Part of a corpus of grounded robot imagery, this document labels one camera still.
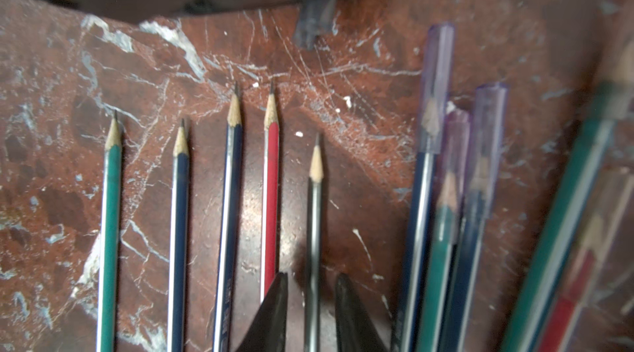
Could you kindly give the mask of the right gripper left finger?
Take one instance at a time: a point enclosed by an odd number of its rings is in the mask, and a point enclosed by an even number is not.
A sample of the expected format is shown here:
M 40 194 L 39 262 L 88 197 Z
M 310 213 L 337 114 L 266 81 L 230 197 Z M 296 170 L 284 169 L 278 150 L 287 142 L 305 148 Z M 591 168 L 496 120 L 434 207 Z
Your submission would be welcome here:
M 282 352 L 286 348 L 288 275 L 280 272 L 252 321 L 237 352 Z

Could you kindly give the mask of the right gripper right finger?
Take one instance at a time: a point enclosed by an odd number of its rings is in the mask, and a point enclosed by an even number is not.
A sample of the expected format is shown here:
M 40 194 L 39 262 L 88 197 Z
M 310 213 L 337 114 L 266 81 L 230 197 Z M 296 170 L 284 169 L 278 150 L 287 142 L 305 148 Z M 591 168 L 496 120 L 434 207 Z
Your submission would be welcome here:
M 387 351 L 347 274 L 336 279 L 335 321 L 338 351 Z

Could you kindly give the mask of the dark blue pencil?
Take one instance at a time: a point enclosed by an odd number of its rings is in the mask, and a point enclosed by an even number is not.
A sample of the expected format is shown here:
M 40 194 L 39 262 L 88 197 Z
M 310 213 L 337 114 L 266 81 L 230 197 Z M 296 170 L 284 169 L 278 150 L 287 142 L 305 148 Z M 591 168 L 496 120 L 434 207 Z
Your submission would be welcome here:
M 178 127 L 173 149 L 170 217 L 167 351 L 183 351 L 186 310 L 190 155 L 185 122 Z

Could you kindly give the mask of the blue striped pencil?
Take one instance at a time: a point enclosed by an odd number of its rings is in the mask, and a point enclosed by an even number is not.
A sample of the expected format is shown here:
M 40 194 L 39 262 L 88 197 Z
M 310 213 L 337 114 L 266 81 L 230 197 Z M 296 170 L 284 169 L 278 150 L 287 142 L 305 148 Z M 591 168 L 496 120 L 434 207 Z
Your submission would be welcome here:
M 243 123 L 239 87 L 235 86 L 229 104 L 221 213 L 220 249 L 216 285 L 216 305 L 212 347 L 229 350 L 229 334 L 234 288 L 235 259 L 239 230 L 239 187 L 242 170 Z

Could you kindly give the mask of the red striped pencil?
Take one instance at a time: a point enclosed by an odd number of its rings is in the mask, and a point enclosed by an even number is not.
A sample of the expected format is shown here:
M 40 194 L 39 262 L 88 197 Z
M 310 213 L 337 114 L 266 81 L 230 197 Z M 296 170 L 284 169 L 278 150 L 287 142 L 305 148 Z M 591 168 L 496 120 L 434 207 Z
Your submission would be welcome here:
M 274 83 L 271 82 L 264 116 L 263 215 L 261 240 L 260 300 L 263 301 L 277 274 L 278 261 L 279 120 Z

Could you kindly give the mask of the blue tinted pencil cap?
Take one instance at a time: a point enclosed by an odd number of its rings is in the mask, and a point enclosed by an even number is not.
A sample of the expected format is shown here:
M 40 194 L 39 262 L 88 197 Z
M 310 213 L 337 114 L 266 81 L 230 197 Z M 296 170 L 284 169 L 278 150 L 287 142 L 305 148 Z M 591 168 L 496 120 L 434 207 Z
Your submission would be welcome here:
M 312 50 L 318 37 L 332 32 L 337 0 L 307 0 L 300 7 L 293 40 L 299 48 Z

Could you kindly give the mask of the blue pencil purple cap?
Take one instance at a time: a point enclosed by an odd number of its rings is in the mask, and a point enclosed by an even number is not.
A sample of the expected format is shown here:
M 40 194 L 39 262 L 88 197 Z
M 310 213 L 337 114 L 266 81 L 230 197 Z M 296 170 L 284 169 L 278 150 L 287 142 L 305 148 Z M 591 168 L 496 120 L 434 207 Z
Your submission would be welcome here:
M 454 25 L 443 22 L 429 29 L 425 41 L 415 139 L 414 183 L 405 235 L 401 287 L 391 334 L 392 351 L 414 350 L 429 244 L 434 167 L 442 148 L 455 37 Z

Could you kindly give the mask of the red pencil brown cap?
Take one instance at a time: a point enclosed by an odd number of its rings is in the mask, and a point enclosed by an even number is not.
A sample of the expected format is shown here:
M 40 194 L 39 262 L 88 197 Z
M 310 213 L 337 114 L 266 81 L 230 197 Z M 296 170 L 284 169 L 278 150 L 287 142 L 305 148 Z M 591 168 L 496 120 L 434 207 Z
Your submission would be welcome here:
M 538 351 L 564 351 L 568 347 L 614 244 L 632 191 L 633 172 L 629 168 L 599 172 L 538 339 Z

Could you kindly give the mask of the navy pencil purple cap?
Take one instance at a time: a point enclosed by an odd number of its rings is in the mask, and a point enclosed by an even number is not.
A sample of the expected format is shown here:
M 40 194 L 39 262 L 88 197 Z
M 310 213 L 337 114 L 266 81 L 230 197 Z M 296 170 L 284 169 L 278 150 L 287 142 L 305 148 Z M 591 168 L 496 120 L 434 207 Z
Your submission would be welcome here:
M 475 92 L 457 250 L 444 312 L 440 351 L 462 351 L 472 305 L 485 221 L 490 216 L 504 134 L 509 88 L 501 82 Z

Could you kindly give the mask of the green pencil pink cap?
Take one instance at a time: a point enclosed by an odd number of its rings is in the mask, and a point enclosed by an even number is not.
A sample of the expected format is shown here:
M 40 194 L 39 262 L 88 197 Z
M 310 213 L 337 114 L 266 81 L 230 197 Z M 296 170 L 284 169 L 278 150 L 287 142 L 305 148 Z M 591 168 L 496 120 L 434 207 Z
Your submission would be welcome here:
M 594 94 L 546 218 L 500 350 L 529 351 L 561 273 L 604 152 L 633 98 L 633 0 L 627 0 L 594 78 Z

